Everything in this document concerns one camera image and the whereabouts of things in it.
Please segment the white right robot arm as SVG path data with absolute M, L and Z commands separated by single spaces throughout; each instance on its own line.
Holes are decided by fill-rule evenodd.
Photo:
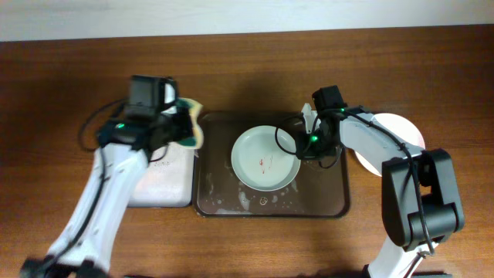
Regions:
M 411 277 L 436 247 L 465 225 L 450 154 L 427 151 L 393 133 L 362 106 L 349 107 L 337 86 L 318 89 L 300 113 L 309 130 L 296 137 L 300 160 L 321 161 L 352 149 L 381 174 L 387 237 L 364 277 Z

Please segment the pink stained plate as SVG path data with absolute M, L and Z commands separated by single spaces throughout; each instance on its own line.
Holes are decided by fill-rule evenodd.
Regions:
M 372 121 L 377 121 L 409 144 L 425 149 L 425 140 L 420 130 L 409 119 L 397 114 L 379 113 L 372 117 Z

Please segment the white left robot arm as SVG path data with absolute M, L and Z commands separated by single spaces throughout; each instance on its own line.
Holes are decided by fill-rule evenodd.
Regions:
M 92 170 L 65 229 L 44 259 L 25 260 L 21 277 L 107 277 L 117 231 L 153 153 L 171 143 L 203 145 L 202 105 L 181 98 L 173 78 L 134 75 L 120 103 L 97 132 Z

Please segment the green and yellow sponge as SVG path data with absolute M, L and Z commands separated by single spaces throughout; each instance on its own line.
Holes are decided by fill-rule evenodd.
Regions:
M 177 141 L 177 144 L 182 147 L 198 150 L 202 147 L 204 143 L 204 133 L 198 124 L 198 117 L 202 110 L 202 105 L 193 99 L 180 98 L 178 100 L 177 109 L 182 109 L 185 114 L 187 114 L 187 124 L 185 128 L 187 131 L 186 135 Z

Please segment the light green stained plate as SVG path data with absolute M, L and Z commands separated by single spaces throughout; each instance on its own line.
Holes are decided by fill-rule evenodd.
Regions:
M 272 192 L 287 186 L 297 176 L 301 162 L 293 154 L 293 137 L 283 129 L 262 125 L 248 129 L 235 141 L 232 169 L 248 187 Z

